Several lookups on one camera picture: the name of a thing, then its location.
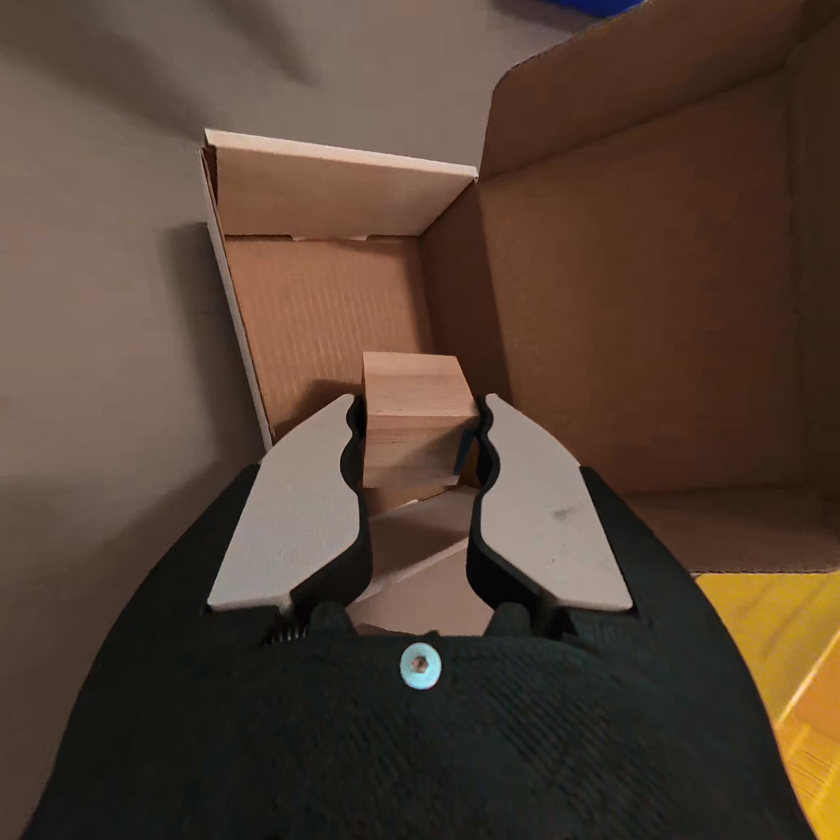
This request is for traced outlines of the yellow plastic bin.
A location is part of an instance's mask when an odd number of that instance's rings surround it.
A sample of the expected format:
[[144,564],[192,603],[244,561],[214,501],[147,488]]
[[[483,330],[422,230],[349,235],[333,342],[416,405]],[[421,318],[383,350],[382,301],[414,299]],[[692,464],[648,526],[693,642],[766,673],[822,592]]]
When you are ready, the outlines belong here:
[[818,838],[839,838],[839,573],[702,574]]

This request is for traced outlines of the wooden cube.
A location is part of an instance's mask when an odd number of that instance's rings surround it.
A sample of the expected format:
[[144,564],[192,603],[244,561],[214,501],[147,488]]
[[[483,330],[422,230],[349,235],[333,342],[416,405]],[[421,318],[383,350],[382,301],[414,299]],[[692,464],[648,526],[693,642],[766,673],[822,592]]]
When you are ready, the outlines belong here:
[[407,504],[425,501],[439,496],[452,486],[412,486],[412,487],[372,487],[363,488],[364,501],[368,515],[379,516]]
[[365,489],[452,487],[480,421],[456,357],[363,352]]

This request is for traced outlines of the white cardboard box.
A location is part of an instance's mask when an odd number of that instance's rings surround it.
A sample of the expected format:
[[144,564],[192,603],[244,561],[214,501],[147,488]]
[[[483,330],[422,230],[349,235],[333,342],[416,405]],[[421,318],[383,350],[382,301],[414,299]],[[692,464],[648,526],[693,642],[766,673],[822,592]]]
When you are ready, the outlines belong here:
[[479,171],[205,131],[269,452],[452,355],[694,573],[838,569],[838,2],[645,2],[513,67]]

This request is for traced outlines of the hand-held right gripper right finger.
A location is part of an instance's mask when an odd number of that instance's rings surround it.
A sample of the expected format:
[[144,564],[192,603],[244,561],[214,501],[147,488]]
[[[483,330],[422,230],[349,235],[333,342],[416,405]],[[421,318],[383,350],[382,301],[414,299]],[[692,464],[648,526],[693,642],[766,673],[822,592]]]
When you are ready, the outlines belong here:
[[557,607],[626,613],[633,607],[595,503],[571,452],[497,394],[480,403],[480,488],[467,576],[495,608],[531,615]]

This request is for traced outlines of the blue plastic bin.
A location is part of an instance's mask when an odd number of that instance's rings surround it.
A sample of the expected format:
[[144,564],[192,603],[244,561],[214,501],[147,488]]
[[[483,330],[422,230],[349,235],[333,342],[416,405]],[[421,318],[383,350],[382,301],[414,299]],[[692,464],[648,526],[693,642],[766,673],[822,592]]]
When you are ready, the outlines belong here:
[[558,0],[549,1],[550,4],[569,8],[591,18],[606,19],[623,14],[645,1],[639,0]]

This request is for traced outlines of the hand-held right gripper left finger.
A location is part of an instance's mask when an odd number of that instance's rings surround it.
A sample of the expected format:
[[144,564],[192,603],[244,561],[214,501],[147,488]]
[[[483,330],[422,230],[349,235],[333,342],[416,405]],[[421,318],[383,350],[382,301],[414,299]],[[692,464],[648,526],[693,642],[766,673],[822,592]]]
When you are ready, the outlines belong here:
[[361,488],[366,414],[343,394],[290,430],[259,462],[206,604],[311,615],[349,606],[372,580]]

